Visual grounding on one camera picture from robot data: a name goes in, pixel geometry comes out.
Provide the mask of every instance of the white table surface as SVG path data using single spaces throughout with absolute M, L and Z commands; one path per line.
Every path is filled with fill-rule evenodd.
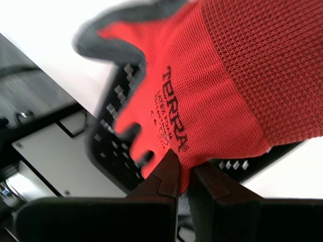
M 84 59 L 73 51 L 71 43 L 82 23 L 127 2 L 129 0 L 5 1 L 0 7 L 0 33 L 95 114 L 113 65 Z
M 0 8 L 0 33 L 95 115 L 113 65 L 80 57 L 72 49 L 72 39 L 86 20 L 126 2 L 129 1 L 5 1 Z M 265 197 L 323 198 L 321 171 L 323 138 L 317 138 L 305 142 L 244 185 Z

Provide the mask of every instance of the red glove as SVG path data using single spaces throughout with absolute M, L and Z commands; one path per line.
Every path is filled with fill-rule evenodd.
M 76 44 L 87 57 L 141 63 L 115 124 L 142 130 L 131 149 L 168 149 L 189 169 L 259 156 L 323 134 L 323 1 L 161 1 L 103 14 Z

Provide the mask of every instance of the work glove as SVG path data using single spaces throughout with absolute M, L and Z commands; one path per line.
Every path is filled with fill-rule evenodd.
M 181 192 L 211 158 L 323 134 L 322 0 L 164 0 L 101 14 L 75 49 L 129 73 L 114 129 L 141 125 L 130 154 L 154 152 L 144 177 L 172 149 Z

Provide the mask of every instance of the black plastic part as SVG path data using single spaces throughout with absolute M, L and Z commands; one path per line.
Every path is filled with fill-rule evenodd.
M 245 158 L 245 159 L 213 159 L 211 160 L 211 163 L 214 164 L 216 167 L 220 168 L 220 164 L 226 165 L 227 162 L 230 162 L 232 165 L 230 166 L 229 169 L 224 166 L 222 168 L 222 171 L 236 180 L 237 182 L 244 182 L 245 180 L 249 179 L 253 175 L 257 174 L 259 171 L 267 167 L 268 165 L 272 164 L 275 162 L 277 159 L 294 149 L 296 146 L 298 146 L 299 143 L 293 143 L 293 144 L 288 144 L 288 145 L 280 145 L 280 146 L 275 146 L 271 149 L 270 152 L 265 153 L 261 156 L 258 157 L 253 157 L 253 158 Z M 248 161 L 248 167 L 244 170 L 242 168 L 242 164 L 244 161 Z M 239 167 L 237 169 L 233 168 L 233 165 L 238 162 Z
M 264 199 L 210 163 L 192 169 L 188 198 L 199 242 L 323 240 L 323 200 Z
M 23 123 L 21 122 L 22 119 L 28 120 L 28 122 L 30 122 L 36 118 L 35 114 L 30 110 L 26 110 L 25 114 L 28 116 L 24 117 L 21 112 L 15 112 L 15 121 L 17 126 L 23 125 Z
M 132 69 L 133 75 L 139 70 L 135 66 Z M 109 105 L 115 112 L 123 107 L 117 92 L 122 89 L 122 97 L 127 97 L 131 92 L 127 76 L 128 73 L 123 68 L 118 69 L 97 121 L 88 135 L 86 147 L 91 163 L 123 192 L 129 194 L 144 181 L 140 165 L 131 159 L 129 153 L 134 137 L 120 137 L 113 131 L 114 112 L 111 114 L 108 110 Z
M 179 175 L 178 158 L 169 151 L 125 199 L 46 198 L 30 202 L 16 217 L 19 241 L 173 242 Z

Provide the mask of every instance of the white surface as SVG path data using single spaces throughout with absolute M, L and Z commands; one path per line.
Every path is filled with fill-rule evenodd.
M 308 140 L 243 185 L 267 198 L 323 199 L 323 137 Z
M 87 159 L 84 134 L 71 139 L 53 124 L 19 142 L 23 148 L 14 148 L 63 196 L 65 190 L 71 197 L 125 196 Z
M 22 161 L 19 163 L 19 172 L 7 179 L 7 182 L 28 201 L 44 197 L 56 197 L 41 179 Z
M 129 0 L 9 0 L 1 3 L 0 33 L 95 115 L 113 66 L 80 57 L 72 49 L 79 27 Z

